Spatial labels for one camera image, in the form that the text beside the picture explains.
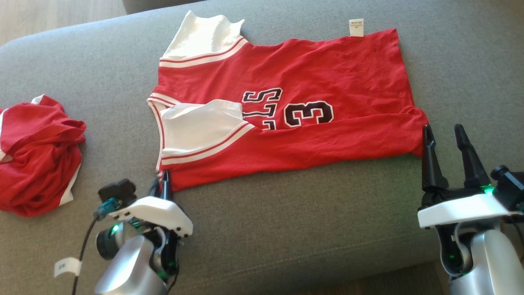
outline white label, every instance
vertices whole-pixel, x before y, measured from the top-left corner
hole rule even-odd
[[[75,276],[78,276],[81,267],[82,262],[78,259],[72,257],[64,258],[54,264],[54,277],[56,278],[59,274],[64,272],[72,272]]]
[[[363,37],[364,36],[364,19],[350,20],[350,36]]]

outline wooden floor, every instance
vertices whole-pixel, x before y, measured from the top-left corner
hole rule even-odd
[[[121,0],[0,0],[0,46],[41,31],[125,14]],[[448,295],[446,282],[435,262],[302,295]]]
[[[41,31],[123,15],[122,0],[0,0],[0,46]]]

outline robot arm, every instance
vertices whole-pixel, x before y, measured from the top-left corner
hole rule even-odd
[[[166,295],[173,286],[179,271],[179,240],[193,234],[193,222],[173,201],[169,179],[165,171],[162,189],[156,180],[151,196],[141,199],[130,197],[127,180],[99,191],[104,204],[126,206],[108,213],[122,223],[97,235],[99,254],[112,262],[96,285],[95,294]],[[168,288],[172,276],[174,281]]]
[[[522,215],[524,173],[505,166],[493,170],[493,187],[464,128],[455,126],[462,152],[464,187],[449,189],[435,153],[431,127],[423,129],[422,189],[418,219],[421,228],[435,228],[441,262],[450,275],[453,295],[518,294],[524,270],[509,239],[500,232],[501,218]]]

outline gray couch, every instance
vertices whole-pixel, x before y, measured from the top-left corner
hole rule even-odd
[[[210,0],[67,27],[0,47],[0,107],[45,93],[88,126],[75,200],[48,214],[0,213],[0,294],[67,294],[72,275],[53,265],[78,257],[99,204],[97,190],[129,178],[144,196],[158,134],[146,98],[158,59],[191,9],[246,19],[255,44],[399,31],[417,106],[428,115],[443,173],[463,181],[453,125],[462,123],[487,169],[524,170],[524,5],[520,0]],[[180,249],[173,294],[278,294],[434,260],[434,232],[418,227],[420,160],[406,155],[261,173],[176,194],[194,235]],[[78,294],[108,266],[88,243]]]

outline striped trim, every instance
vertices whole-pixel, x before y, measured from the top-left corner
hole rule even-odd
[[[237,128],[235,128],[233,131],[231,131],[230,134],[222,142],[214,146],[207,147],[198,152],[193,151],[189,153],[180,153],[176,156],[162,157],[161,163],[162,165],[180,164],[209,157],[227,148],[254,127],[255,126],[250,124],[249,122],[244,122],[240,124]]]
[[[158,160],[157,160],[157,171],[160,169],[160,161],[162,160],[162,149],[164,148],[164,130],[162,124],[162,117],[160,116],[160,111],[158,110],[157,104],[154,101],[149,101],[148,105],[151,107],[153,114],[155,115],[155,120],[157,120],[158,133],[160,134],[160,148],[158,151]],[[160,104],[159,107],[166,108],[163,104]]]
[[[167,96],[167,95],[164,95],[164,94],[160,94],[160,93],[157,93],[157,92],[151,93],[151,95],[149,96],[147,101],[154,101],[154,102],[157,102],[157,103],[161,103],[161,104],[163,104],[166,107],[172,107],[175,104],[182,103],[179,100],[176,100],[176,99],[174,99],[174,98],[172,98],[170,96]]]
[[[237,53],[247,43],[248,43],[247,40],[244,37],[241,37],[231,48],[229,48],[228,50],[224,52],[220,52],[216,54],[202,55],[202,56],[193,57],[193,58],[186,59],[186,60],[173,60],[169,58],[161,58],[160,66],[166,67],[166,68],[185,68],[185,67],[206,64],[212,61],[223,60]]]

